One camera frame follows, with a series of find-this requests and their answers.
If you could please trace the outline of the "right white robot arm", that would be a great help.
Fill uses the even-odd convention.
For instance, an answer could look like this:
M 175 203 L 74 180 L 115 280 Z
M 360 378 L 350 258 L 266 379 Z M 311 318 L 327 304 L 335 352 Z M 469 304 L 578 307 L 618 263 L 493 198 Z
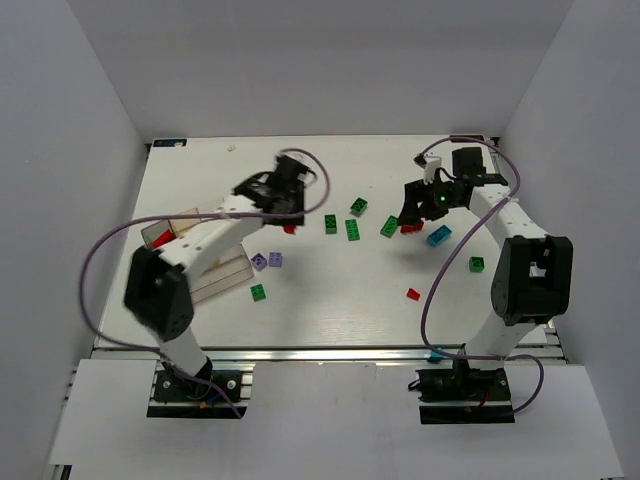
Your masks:
M 478 219 L 471 230 L 486 228 L 500 248 L 490 288 L 492 311 L 455 356 L 473 370 L 497 370 L 526 335 L 566 312 L 573 244 L 527 215 L 515 197 L 517 182 L 488 172 L 480 148 L 454 150 L 451 176 L 436 156 L 420 153 L 414 161 L 424 176 L 404 187 L 400 225 L 435 221 L 465 208 Z

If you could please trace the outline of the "small red sloped lego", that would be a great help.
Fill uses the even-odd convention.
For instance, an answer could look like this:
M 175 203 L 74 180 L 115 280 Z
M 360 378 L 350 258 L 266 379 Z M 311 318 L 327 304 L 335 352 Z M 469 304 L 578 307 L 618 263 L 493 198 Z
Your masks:
M 420 299 L 421 294 L 413 288 L 409 288 L 406 296 L 414 301 L 418 301 Z

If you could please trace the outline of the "red arched lego brick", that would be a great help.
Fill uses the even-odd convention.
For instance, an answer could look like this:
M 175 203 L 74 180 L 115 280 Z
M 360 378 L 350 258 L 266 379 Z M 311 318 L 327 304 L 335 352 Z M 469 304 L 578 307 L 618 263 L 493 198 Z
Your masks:
M 411 233 L 416 233 L 419 232 L 423 229 L 424 224 L 423 223 L 419 223 L 419 224 L 415 224 L 415 225 L 403 225 L 400 227 L 400 233 L 401 234 L 411 234 Z

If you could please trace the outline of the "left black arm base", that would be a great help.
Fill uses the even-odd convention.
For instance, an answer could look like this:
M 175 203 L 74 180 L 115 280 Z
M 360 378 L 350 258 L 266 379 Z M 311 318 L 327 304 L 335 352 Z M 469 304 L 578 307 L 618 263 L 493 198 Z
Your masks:
M 148 418 L 239 420 L 251 396 L 253 372 L 247 366 L 214 365 L 211 385 L 192 383 L 156 367 L 146 411 Z

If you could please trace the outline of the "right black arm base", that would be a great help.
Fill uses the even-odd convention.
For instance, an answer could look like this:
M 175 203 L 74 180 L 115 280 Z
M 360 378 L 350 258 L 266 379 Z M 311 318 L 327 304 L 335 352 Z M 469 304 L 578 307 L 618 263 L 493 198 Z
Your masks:
M 422 425 L 481 425 L 515 422 L 503 368 L 480 370 L 466 360 L 447 368 L 421 369 L 407 386 L 418 394 Z

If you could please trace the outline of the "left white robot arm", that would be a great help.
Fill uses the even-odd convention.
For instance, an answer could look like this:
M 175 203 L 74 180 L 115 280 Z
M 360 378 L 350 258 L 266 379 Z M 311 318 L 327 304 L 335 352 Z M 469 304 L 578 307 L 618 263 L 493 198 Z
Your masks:
M 156 340 L 165 362 L 190 382 L 202 384 L 211 372 L 191 329 L 191 288 L 228 250 L 264 226 L 304 223 L 304 179 L 312 169 L 293 156 L 301 152 L 278 152 L 275 168 L 234 187 L 214 220 L 155 250 L 140 247 L 132 256 L 124 305 Z

